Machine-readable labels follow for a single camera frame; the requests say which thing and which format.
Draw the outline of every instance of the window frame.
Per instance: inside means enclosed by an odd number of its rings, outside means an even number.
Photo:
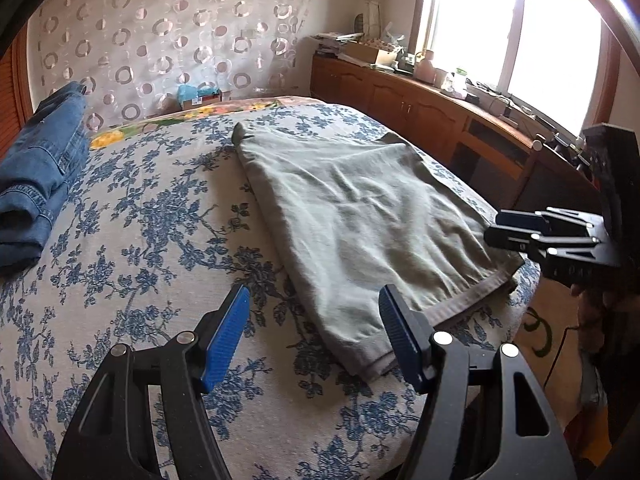
[[[575,140],[575,135],[567,129],[547,117],[544,112],[522,101],[517,96],[509,93],[509,84],[513,76],[513,69],[520,47],[520,37],[522,33],[522,23],[524,20],[525,0],[516,0],[509,42],[504,56],[504,64],[500,73],[500,81],[497,91],[505,97],[511,99],[514,104],[526,106],[537,115],[549,122],[558,130],[562,137],[568,142]],[[416,0],[414,22],[409,41],[409,52],[417,53],[424,48],[430,49],[433,44],[434,30],[438,15],[438,0]],[[618,86],[618,74],[620,70],[621,48],[618,41],[610,32],[604,21],[602,22],[602,33],[600,35],[600,56],[596,69],[596,79],[591,95],[591,101],[585,116],[583,128],[609,121],[613,101]]]

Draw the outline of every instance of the stack of books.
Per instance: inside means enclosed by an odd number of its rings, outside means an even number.
[[[361,32],[356,32],[355,34],[341,34],[340,32],[316,34],[313,38],[320,42],[316,49],[316,54],[325,57],[337,57],[348,41],[358,40],[362,36]]]

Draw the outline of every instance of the bedspread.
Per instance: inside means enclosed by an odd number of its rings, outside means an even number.
[[[161,345],[193,329],[236,280],[251,290],[250,320],[224,381],[204,399],[232,477],[375,479],[404,459],[424,401],[397,370],[367,384],[325,349],[231,145],[238,121],[297,136],[388,132],[351,108],[310,104],[182,117],[90,153],[41,261],[0,295],[0,422],[44,477],[108,349]],[[492,295],[446,328],[484,348],[510,339],[538,277],[526,262],[513,294]],[[159,395],[150,393],[159,459],[176,479]]]

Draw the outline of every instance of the mattress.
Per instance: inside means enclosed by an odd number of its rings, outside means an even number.
[[[251,290],[250,320],[224,381],[204,399],[232,477],[375,479],[404,460],[424,399],[398,370],[367,384],[326,350],[231,145],[238,121],[293,136],[388,132],[352,108],[305,103],[196,110],[94,142],[39,264],[0,295],[0,422],[44,478],[109,348],[150,348],[192,330],[237,281]],[[424,158],[493,218],[473,190]],[[483,348],[511,339],[538,268],[527,261],[515,279],[514,292],[493,294],[444,328]],[[156,446],[177,479],[160,395],[150,392]]]

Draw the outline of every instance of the blue jeans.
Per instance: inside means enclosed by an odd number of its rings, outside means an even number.
[[[84,167],[89,140],[82,85],[71,82],[40,103],[0,162],[0,273],[37,263]]]

